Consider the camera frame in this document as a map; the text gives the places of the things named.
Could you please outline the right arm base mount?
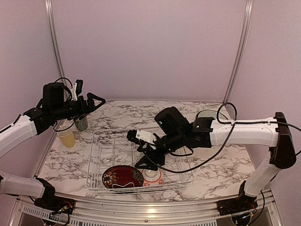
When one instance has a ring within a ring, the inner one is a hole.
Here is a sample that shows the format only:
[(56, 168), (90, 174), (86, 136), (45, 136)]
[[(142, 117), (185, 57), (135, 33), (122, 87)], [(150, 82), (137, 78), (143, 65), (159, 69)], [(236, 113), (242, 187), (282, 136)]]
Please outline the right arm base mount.
[(255, 197), (236, 197), (217, 202), (217, 209), (221, 216), (235, 214), (250, 209), (257, 208), (258, 204)]

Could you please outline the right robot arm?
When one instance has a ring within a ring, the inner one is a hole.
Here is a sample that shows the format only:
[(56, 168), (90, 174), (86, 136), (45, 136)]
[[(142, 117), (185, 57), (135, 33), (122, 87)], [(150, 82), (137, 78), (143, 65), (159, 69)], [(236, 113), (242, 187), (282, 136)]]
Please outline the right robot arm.
[(137, 151), (144, 156), (135, 165), (138, 169), (158, 170), (165, 164), (165, 156), (187, 147), (221, 149), (229, 145), (263, 145), (269, 154), (254, 174), (242, 183), (239, 195), (233, 200), (233, 207), (243, 211), (251, 204), (266, 184), (283, 169), (296, 163), (296, 152), (289, 128), (290, 124), (282, 112), (274, 117), (259, 120), (222, 120), (216, 117), (196, 117), (189, 122), (179, 110), (172, 106), (155, 116), (155, 121), (165, 133), (164, 136), (145, 131), (131, 130), (127, 139), (137, 145)]

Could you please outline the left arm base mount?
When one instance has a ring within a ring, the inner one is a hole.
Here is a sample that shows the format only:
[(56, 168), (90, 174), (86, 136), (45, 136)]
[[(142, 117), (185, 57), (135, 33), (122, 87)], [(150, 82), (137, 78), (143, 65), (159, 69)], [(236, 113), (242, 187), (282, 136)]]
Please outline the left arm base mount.
[(59, 197), (56, 195), (48, 198), (37, 198), (34, 201), (35, 206), (50, 210), (53, 212), (52, 214), (68, 213), (71, 215), (74, 209), (74, 204), (74, 199)]

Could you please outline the yellow mug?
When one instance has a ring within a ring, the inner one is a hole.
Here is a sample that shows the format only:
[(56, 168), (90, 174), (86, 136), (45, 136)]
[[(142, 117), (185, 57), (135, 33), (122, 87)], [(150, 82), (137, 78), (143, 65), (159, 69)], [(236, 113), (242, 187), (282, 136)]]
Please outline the yellow mug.
[(71, 148), (75, 145), (75, 137), (70, 127), (60, 126), (57, 135), (64, 146)]

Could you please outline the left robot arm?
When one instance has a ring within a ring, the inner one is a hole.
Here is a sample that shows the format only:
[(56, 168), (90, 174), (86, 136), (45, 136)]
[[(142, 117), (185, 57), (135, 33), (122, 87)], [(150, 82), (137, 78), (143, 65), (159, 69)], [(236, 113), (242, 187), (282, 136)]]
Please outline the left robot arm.
[[(55, 81), (44, 85), (43, 97), (37, 106), (18, 115), (17, 119), (0, 131), (0, 155), (55, 126), (61, 120), (81, 120), (105, 104), (105, 99), (92, 93), (81, 95), (83, 80), (76, 80), (70, 88)], [(40, 198), (48, 209), (59, 206), (55, 188), (41, 178), (24, 178), (4, 171), (0, 173), (0, 192)]]

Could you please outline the dark red floral plate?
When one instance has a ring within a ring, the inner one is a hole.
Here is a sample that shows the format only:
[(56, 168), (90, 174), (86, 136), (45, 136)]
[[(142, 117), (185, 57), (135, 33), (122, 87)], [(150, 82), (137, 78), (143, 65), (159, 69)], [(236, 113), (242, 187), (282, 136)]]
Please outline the dark red floral plate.
[(117, 165), (103, 173), (102, 183), (108, 189), (136, 188), (143, 186), (144, 178), (140, 170), (135, 167)]

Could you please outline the floral ceramic tumbler cup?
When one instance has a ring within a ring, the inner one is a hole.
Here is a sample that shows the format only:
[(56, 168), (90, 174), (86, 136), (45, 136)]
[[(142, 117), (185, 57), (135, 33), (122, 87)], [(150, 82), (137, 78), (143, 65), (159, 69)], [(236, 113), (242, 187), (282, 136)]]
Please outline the floral ceramic tumbler cup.
[(85, 131), (88, 128), (88, 121), (87, 121), (87, 117), (83, 117), (83, 118), (76, 118), (74, 120), (75, 123), (75, 127), (78, 131)]

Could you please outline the light teal plate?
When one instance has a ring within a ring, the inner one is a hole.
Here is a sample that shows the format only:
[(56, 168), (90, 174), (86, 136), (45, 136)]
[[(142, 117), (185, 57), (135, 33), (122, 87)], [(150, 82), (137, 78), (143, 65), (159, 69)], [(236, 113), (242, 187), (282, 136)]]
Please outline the light teal plate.
[(220, 120), (228, 120), (228, 117), (223, 113), (210, 109), (202, 110), (196, 114), (196, 119), (201, 117), (213, 117), (214, 119), (218, 117)]

